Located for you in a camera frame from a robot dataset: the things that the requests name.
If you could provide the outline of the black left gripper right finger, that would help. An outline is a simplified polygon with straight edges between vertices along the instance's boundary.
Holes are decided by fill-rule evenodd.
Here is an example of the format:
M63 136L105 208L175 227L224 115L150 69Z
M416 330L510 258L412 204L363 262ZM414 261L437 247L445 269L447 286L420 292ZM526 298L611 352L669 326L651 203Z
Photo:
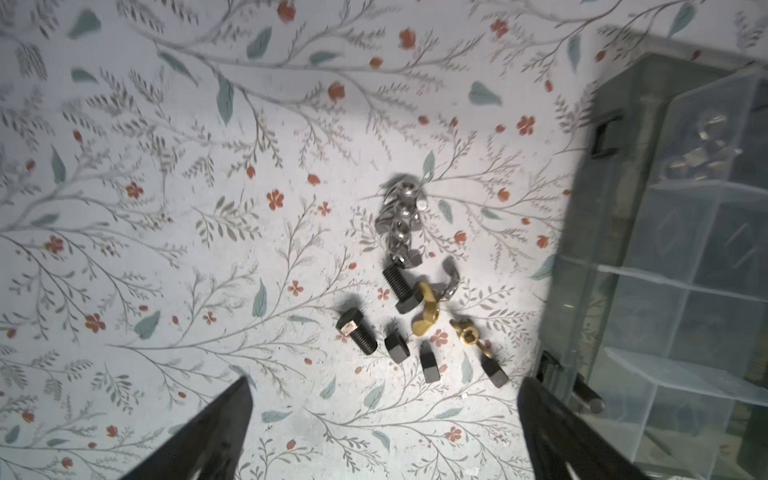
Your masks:
M517 407L537 479L644 479L646 475L608 444L535 378L522 381Z

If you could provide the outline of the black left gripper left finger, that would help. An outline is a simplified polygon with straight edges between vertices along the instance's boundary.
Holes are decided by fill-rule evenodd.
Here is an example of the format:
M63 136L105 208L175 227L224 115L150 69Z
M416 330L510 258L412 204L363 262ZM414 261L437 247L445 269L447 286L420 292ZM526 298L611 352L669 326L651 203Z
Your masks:
M124 477L234 478L252 411L250 385L242 376Z

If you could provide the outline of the translucent green organizer box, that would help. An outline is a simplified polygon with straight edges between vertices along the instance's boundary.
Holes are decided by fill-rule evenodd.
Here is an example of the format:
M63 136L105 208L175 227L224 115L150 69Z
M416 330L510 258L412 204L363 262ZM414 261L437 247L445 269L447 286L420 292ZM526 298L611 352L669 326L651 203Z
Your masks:
M667 180L705 111L742 153ZM767 75L649 55L587 99L535 376L647 476L767 475Z

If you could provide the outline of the shiny silver nut pair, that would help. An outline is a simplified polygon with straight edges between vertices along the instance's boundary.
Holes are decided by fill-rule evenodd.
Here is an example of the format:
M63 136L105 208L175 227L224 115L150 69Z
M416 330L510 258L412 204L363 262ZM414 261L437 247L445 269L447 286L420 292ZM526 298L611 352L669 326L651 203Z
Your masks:
M667 180L721 180L742 153L734 143L731 117L714 110L698 115L665 161Z

